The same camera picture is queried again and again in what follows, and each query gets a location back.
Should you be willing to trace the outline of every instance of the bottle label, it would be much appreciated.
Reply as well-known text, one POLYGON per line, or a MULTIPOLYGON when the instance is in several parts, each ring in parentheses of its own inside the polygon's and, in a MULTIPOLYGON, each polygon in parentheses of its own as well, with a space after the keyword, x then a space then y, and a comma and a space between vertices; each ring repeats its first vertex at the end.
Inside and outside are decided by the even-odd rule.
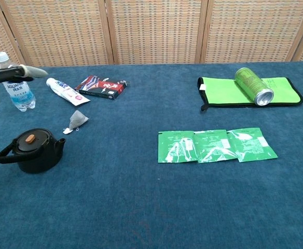
POLYGON ((33 99, 33 93, 30 91, 26 82, 22 83, 9 83, 5 82, 4 86, 6 91, 10 94, 14 103, 28 105, 33 99))

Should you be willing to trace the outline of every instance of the blue carpet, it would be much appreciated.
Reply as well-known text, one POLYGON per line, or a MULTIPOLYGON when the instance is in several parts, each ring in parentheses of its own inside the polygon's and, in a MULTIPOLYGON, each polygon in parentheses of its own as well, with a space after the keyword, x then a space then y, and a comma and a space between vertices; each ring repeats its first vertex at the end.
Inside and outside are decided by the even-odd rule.
POLYGON ((32 128, 66 138, 45 173, 0 164, 0 248, 303 248, 303 104, 200 113, 198 77, 243 66, 288 77, 303 95, 303 62, 46 67, 72 87, 88 75, 131 84, 75 107, 38 79, 26 113, 0 85, 0 150, 32 128), (89 121, 62 134, 76 109, 89 121), (157 163, 158 131, 245 127, 260 127, 279 158, 157 163))

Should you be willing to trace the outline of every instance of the red and black box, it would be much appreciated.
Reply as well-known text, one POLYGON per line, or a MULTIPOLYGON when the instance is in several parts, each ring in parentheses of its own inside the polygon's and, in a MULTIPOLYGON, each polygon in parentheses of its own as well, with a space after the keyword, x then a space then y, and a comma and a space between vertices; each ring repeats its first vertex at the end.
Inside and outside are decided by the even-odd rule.
POLYGON ((97 96, 115 100, 127 87, 126 80, 88 76, 75 90, 84 95, 97 96))

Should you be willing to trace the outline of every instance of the water bottle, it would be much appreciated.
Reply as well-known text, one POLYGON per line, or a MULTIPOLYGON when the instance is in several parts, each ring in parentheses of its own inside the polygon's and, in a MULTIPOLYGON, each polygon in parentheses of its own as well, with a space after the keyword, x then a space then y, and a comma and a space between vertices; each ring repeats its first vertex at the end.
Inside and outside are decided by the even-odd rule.
MULTIPOLYGON (((11 66, 18 65, 11 62, 6 52, 0 52, 0 68, 8 68, 11 66)), ((10 83, 7 81, 4 82, 3 85, 8 94, 10 94, 13 104, 20 111, 25 112, 28 108, 35 108, 36 99, 32 91, 29 89, 27 82, 10 83)))

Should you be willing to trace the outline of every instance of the green packet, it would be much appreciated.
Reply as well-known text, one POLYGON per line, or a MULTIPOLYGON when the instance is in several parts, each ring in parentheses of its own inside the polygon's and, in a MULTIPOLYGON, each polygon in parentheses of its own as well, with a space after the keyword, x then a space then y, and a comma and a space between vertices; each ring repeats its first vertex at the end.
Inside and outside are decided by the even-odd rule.
POLYGON ((260 128, 243 128, 227 132, 229 142, 239 162, 249 162, 277 158, 278 156, 268 145, 260 128))
POLYGON ((158 134, 158 162, 217 162, 236 159, 226 130, 163 131, 158 134))
POLYGON ((218 162, 237 158, 228 141, 226 130, 196 131, 194 143, 198 162, 218 162))
POLYGON ((197 161, 193 131, 162 131, 158 133, 158 162, 197 161))

